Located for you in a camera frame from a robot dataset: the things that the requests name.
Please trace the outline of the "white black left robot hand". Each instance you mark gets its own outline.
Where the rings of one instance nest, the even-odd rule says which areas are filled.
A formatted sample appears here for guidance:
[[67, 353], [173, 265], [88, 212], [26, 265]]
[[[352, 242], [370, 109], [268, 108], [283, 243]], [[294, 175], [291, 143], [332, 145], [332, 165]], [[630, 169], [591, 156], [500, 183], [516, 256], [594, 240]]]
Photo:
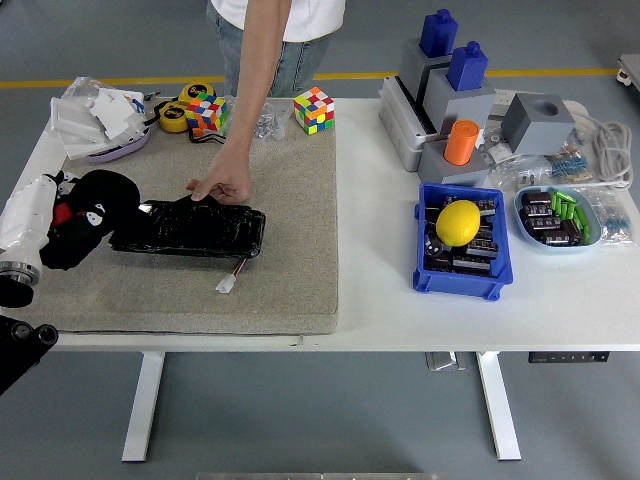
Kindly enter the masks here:
[[96, 248], [113, 226], [106, 202], [86, 198], [87, 177], [43, 174], [13, 194], [1, 215], [1, 268], [68, 270]]

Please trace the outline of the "person's hand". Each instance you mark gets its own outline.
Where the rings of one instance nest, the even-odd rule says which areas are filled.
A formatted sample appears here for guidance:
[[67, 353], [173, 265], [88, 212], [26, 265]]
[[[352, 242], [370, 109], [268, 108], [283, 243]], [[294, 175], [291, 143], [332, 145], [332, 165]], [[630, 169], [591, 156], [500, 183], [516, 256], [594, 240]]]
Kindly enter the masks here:
[[191, 199], [202, 201], [210, 196], [224, 205], [248, 201], [251, 196], [249, 152], [249, 144], [225, 143], [214, 156], [207, 174], [187, 183]]

